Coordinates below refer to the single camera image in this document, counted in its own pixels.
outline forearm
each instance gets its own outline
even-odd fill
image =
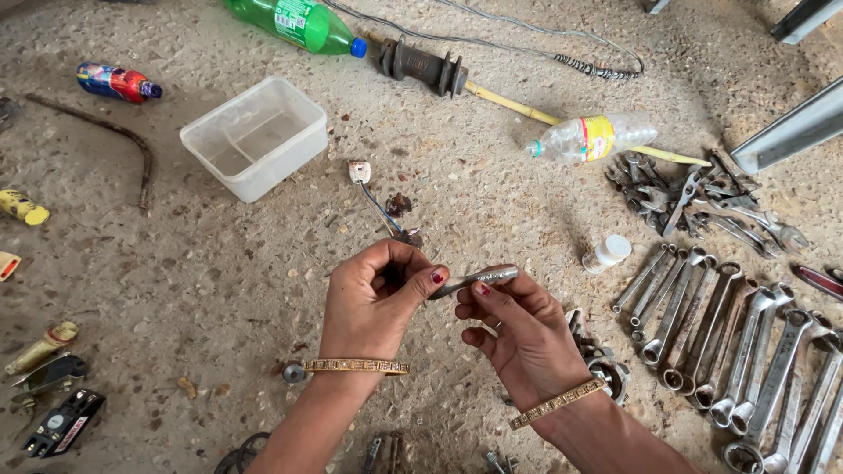
[[[631,469],[652,474],[702,473],[603,393],[577,400],[534,424],[582,474]]]
[[[322,472],[381,379],[377,373],[316,374],[246,474]]]

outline gold bangle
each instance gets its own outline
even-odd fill
[[[562,395],[550,399],[537,406],[536,408],[528,410],[527,412],[522,413],[520,416],[513,418],[513,420],[509,422],[509,428],[512,428],[513,431],[519,428],[523,428],[535,421],[536,418],[543,417],[544,415],[556,410],[559,407],[562,407],[564,405],[567,405],[568,403],[571,403],[572,401],[583,398],[589,393],[601,391],[607,386],[609,386],[609,384],[606,383],[606,379],[590,380],[575,389],[569,390],[563,393]]]
[[[387,375],[407,375],[410,366],[388,360],[366,360],[356,358],[322,358],[305,362],[305,372],[327,370],[350,370],[356,372],[385,372]]]

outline white plug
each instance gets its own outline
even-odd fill
[[[351,162],[348,164],[348,175],[352,178],[352,183],[366,184],[372,179],[372,165],[365,161]]]

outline blue wire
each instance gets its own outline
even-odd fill
[[[382,207],[380,207],[380,204],[378,204],[378,202],[374,200],[374,197],[372,197],[372,195],[368,193],[368,189],[366,189],[366,185],[365,185],[365,184],[363,184],[363,182],[362,182],[362,181],[360,181],[360,186],[362,186],[362,188],[363,188],[363,192],[365,192],[365,193],[366,193],[366,196],[367,196],[367,197],[368,197],[368,198],[369,198],[372,202],[374,202],[374,205],[375,205],[375,206],[377,206],[377,207],[378,207],[378,209],[380,209],[380,212],[381,212],[381,213],[384,213],[384,216],[386,216],[386,220],[388,220],[390,224],[394,225],[394,226],[395,226],[395,228],[396,228],[396,229],[398,229],[398,231],[399,231],[399,232],[404,232],[403,230],[401,230],[401,227],[399,227],[399,226],[398,226],[398,224],[396,224],[396,223],[395,223],[395,221],[394,221],[394,220],[392,220],[392,218],[389,216],[389,214],[387,214],[387,213],[386,213],[386,211],[384,211],[384,209],[383,209]]]

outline coiled wire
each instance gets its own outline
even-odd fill
[[[624,53],[632,56],[635,58],[636,62],[638,62],[639,70],[635,72],[631,71],[614,71],[607,67],[598,67],[592,62],[585,62],[580,61],[574,57],[570,57],[568,55],[564,55],[561,53],[553,53],[549,51],[542,51],[542,50],[535,50],[532,48],[524,48],[521,46],[510,46],[510,45],[503,45],[501,43],[495,43],[493,41],[486,41],[481,40],[478,38],[463,38],[460,36],[436,36],[436,35],[429,35],[427,33],[419,33],[417,31],[408,30],[407,28],[397,24],[394,21],[390,21],[388,19],[383,19],[380,17],[367,15],[365,13],[358,12],[354,8],[349,7],[343,3],[339,3],[336,0],[322,0],[328,6],[340,10],[341,12],[350,14],[352,17],[359,18],[359,19],[367,19],[370,21],[375,21],[381,24],[386,24],[395,28],[396,30],[404,33],[405,35],[415,36],[417,38],[425,38],[428,40],[437,40],[437,41],[458,41],[464,43],[474,43],[476,45],[483,45],[489,46],[492,48],[498,48],[507,51],[515,51],[515,52],[522,52],[526,54],[532,54],[535,56],[543,56],[549,57],[555,61],[561,62],[566,66],[573,67],[577,69],[580,73],[586,74],[587,76],[594,76],[603,79],[634,79],[644,75],[644,61],[639,57],[633,50],[621,46],[615,43],[612,40],[607,40],[603,36],[598,36],[592,33],[588,33],[586,31],[580,30],[551,30],[548,28],[541,28],[539,26],[535,26],[533,24],[526,23],[519,19],[515,19],[508,16],[501,16],[501,15],[494,15],[491,13],[486,13],[477,8],[470,7],[468,5],[463,5],[461,3],[452,2],[451,0],[436,0],[437,2],[444,3],[446,5],[450,5],[452,7],[461,8],[467,12],[473,13],[475,15],[480,15],[481,17],[488,18],[488,19],[496,19],[507,21],[509,23],[517,24],[518,26],[522,26],[529,30],[538,31],[540,33],[546,33],[548,35],[577,35],[577,36],[585,36],[587,38],[591,38],[592,40],[599,41],[604,43],[605,45],[609,45],[617,49],[618,51],[623,51]]]

